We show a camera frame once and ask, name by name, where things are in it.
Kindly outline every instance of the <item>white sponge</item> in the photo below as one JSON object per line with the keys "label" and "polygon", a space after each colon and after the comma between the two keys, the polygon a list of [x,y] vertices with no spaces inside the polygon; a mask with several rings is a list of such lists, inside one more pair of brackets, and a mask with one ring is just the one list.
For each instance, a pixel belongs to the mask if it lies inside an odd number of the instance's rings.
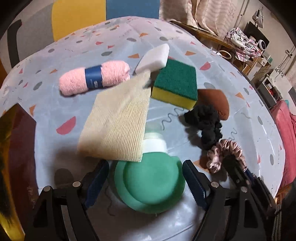
{"label": "white sponge", "polygon": [[158,47],[150,49],[139,62],[135,72],[139,74],[144,70],[151,72],[162,69],[166,66],[170,47],[168,44],[162,44]]}

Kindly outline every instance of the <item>scouring pad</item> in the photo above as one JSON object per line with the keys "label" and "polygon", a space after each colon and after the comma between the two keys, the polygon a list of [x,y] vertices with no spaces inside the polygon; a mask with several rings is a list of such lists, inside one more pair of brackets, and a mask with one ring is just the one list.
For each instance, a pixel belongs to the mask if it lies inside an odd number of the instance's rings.
{"label": "scouring pad", "polygon": [[191,110],[197,101],[195,68],[168,59],[155,80],[152,98]]}

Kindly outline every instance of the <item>blue panel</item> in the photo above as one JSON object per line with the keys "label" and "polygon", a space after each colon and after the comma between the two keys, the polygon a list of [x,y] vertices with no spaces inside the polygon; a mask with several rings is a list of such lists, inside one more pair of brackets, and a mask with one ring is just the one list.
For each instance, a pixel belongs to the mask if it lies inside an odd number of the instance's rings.
{"label": "blue panel", "polygon": [[106,0],[106,20],[125,16],[159,17],[160,0]]}

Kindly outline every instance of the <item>green lid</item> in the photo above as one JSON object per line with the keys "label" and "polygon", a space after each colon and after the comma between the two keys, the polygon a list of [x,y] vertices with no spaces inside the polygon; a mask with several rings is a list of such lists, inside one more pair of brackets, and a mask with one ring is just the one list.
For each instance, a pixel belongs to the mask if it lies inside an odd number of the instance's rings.
{"label": "green lid", "polygon": [[141,162],[119,161],[114,181],[123,202],[143,213],[170,209],[185,187],[180,159],[162,152],[144,153]]}

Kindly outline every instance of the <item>silver bolt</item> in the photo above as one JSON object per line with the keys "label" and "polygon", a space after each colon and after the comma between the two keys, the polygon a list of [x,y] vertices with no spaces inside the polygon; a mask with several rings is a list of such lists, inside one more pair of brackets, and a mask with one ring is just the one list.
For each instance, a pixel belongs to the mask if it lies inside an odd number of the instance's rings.
{"label": "silver bolt", "polygon": [[43,190],[44,190],[45,192],[48,192],[48,191],[50,190],[50,186],[45,186],[45,187],[43,188]]}
{"label": "silver bolt", "polygon": [[76,188],[76,187],[79,187],[80,184],[81,184],[81,183],[80,183],[79,181],[73,182],[73,187],[75,187],[75,188]]}
{"label": "silver bolt", "polygon": [[248,189],[246,187],[241,187],[241,191],[246,193],[248,191]]}
{"label": "silver bolt", "polygon": [[219,186],[219,183],[217,183],[217,182],[211,182],[211,186],[213,188],[217,188]]}

